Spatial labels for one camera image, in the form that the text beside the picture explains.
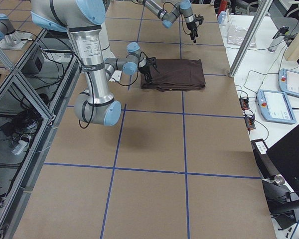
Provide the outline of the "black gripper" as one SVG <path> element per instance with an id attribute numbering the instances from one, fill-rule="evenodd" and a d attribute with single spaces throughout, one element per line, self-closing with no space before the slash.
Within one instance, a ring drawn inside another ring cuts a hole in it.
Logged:
<path id="1" fill-rule="evenodd" d="M 191 16 L 185 17 L 185 22 L 187 25 L 187 29 L 190 30 L 190 38 L 193 41 L 193 43 L 196 43 L 196 38 L 198 37 L 197 32 L 197 17 L 195 14 L 192 14 Z"/>
<path id="2" fill-rule="evenodd" d="M 152 76 L 150 72 L 150 64 L 148 62 L 148 57 L 144 57 L 140 62 L 139 62 L 139 71 L 144 75 L 145 81 L 147 83 L 152 83 Z"/>

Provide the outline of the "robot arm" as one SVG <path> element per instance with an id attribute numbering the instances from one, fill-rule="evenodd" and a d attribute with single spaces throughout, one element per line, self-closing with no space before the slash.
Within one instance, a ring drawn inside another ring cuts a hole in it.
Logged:
<path id="1" fill-rule="evenodd" d="M 110 92 L 108 81 L 116 70 L 127 75 L 140 72 L 151 81 L 149 59 L 135 42 L 125 58 L 104 58 L 99 38 L 106 11 L 101 0 L 33 0 L 33 22 L 47 30 L 66 32 L 85 73 L 88 88 L 75 102 L 77 118 L 88 124 L 115 125 L 121 103 Z"/>
<path id="2" fill-rule="evenodd" d="M 162 21 L 165 28 L 171 28 L 173 23 L 178 20 L 179 17 L 183 17 L 186 27 L 189 30 L 189 33 L 185 32 L 185 30 L 184 32 L 190 36 L 193 43 L 196 43 L 196 39 L 198 38 L 198 28 L 203 24 L 204 17 L 200 14 L 194 14 L 192 4 L 189 0 L 181 0 L 177 3 L 165 2 L 173 6 L 173 9 L 170 12 L 168 12 L 164 6 L 158 5 L 153 0 L 133 0 L 132 2 L 143 5 L 156 15 L 156 17 Z"/>

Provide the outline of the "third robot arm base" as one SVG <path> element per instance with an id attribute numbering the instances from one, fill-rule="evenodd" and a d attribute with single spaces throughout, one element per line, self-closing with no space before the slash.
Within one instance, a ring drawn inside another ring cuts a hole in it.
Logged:
<path id="1" fill-rule="evenodd" d="M 5 50 L 21 50 L 32 40 L 31 33 L 20 32 L 4 13 L 0 13 L 0 48 Z"/>

